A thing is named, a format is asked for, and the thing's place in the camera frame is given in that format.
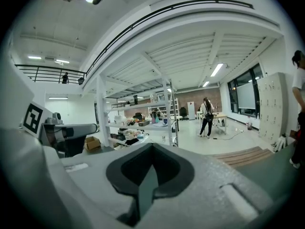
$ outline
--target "woman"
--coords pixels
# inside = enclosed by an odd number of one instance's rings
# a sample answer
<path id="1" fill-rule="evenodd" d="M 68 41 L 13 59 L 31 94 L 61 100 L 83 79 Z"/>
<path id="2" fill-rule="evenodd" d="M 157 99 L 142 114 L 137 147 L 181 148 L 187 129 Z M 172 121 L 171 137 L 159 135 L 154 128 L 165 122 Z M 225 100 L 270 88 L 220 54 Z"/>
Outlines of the woman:
<path id="1" fill-rule="evenodd" d="M 299 103 L 299 117 L 301 135 L 295 146 L 295 153 L 290 159 L 290 163 L 294 168 L 300 167 L 301 161 L 304 160 L 305 148 L 305 56 L 301 51 L 295 51 L 292 57 L 293 64 L 296 64 L 297 70 L 295 72 L 294 81 L 292 83 L 292 91 L 295 99 Z"/>
<path id="2" fill-rule="evenodd" d="M 212 113 L 214 108 L 213 108 L 212 104 L 210 103 L 210 100 L 207 97 L 205 97 L 203 99 L 203 104 L 201 105 L 201 109 L 202 109 L 202 112 L 203 112 L 203 121 L 202 121 L 201 131 L 200 131 L 200 134 L 198 134 L 198 136 L 202 137 L 202 132 L 204 131 L 206 124 L 208 124 L 209 125 L 209 132 L 208 132 L 207 138 L 209 139 L 211 131 L 212 131 L 212 121 L 210 121 L 210 122 L 207 121 L 206 114 L 207 113 Z"/>

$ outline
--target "wooden ramp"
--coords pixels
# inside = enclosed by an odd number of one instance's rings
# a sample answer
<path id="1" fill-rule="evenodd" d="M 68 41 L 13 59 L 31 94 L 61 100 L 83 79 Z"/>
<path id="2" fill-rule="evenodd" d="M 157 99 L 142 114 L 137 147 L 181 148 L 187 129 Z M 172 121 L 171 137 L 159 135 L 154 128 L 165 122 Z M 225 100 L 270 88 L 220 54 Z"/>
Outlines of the wooden ramp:
<path id="1" fill-rule="evenodd" d="M 269 149 L 262 150 L 260 147 L 257 146 L 244 151 L 211 156 L 214 158 L 218 158 L 219 160 L 225 162 L 226 164 L 232 167 L 237 167 L 262 160 L 272 154 L 273 153 Z"/>

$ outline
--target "white refrigerator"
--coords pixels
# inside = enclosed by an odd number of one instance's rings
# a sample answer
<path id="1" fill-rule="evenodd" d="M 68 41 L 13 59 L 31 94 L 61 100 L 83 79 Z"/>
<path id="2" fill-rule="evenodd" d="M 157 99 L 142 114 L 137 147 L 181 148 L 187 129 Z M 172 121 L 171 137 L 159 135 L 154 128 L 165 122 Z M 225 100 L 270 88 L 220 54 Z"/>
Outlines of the white refrigerator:
<path id="1" fill-rule="evenodd" d="M 194 102 L 187 102 L 187 108 L 189 112 L 189 120 L 195 119 L 195 105 Z"/>

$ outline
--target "black railing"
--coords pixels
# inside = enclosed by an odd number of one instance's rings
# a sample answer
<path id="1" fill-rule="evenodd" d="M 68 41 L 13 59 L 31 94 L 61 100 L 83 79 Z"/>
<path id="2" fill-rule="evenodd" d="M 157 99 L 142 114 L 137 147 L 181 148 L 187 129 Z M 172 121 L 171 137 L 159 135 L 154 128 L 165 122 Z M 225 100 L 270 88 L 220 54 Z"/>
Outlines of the black railing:
<path id="1" fill-rule="evenodd" d="M 61 69 L 56 67 L 16 64 L 18 69 L 23 71 L 34 82 L 56 82 L 62 83 L 63 76 L 68 73 L 67 84 L 82 84 L 86 78 L 86 72 Z"/>
<path id="2" fill-rule="evenodd" d="M 186 2 L 179 2 L 164 8 L 161 8 L 159 10 L 156 10 L 150 14 L 145 15 L 144 17 L 137 20 L 135 23 L 128 26 L 125 30 L 123 30 L 120 34 L 118 34 L 108 45 L 100 52 L 100 54 L 96 57 L 96 59 L 93 61 L 93 63 L 90 65 L 89 69 L 86 72 L 86 75 L 89 74 L 89 72 L 92 70 L 92 68 L 95 66 L 97 61 L 112 47 L 113 44 L 115 44 L 121 37 L 123 37 L 128 32 L 132 31 L 135 27 L 139 26 L 140 24 L 148 21 L 149 19 L 158 16 L 160 14 L 166 13 L 168 11 L 186 7 L 186 6 L 192 6 L 192 5 L 198 5 L 198 4 L 207 4 L 207 3 L 221 3 L 221 4 L 230 4 L 230 5 L 237 5 L 242 6 L 250 9 L 254 9 L 252 4 L 240 2 L 240 1 L 234 1 L 234 0 L 192 0 L 192 1 L 186 1 Z"/>

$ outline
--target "chair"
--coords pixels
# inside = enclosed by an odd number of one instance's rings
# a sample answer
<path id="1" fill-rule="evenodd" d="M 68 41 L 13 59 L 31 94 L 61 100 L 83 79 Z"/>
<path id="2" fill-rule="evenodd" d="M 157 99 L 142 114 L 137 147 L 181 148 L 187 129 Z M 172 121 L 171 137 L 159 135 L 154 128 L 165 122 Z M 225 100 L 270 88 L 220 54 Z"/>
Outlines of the chair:
<path id="1" fill-rule="evenodd" d="M 183 119 L 187 116 L 186 108 L 184 107 L 180 108 L 180 115 L 182 116 Z"/>

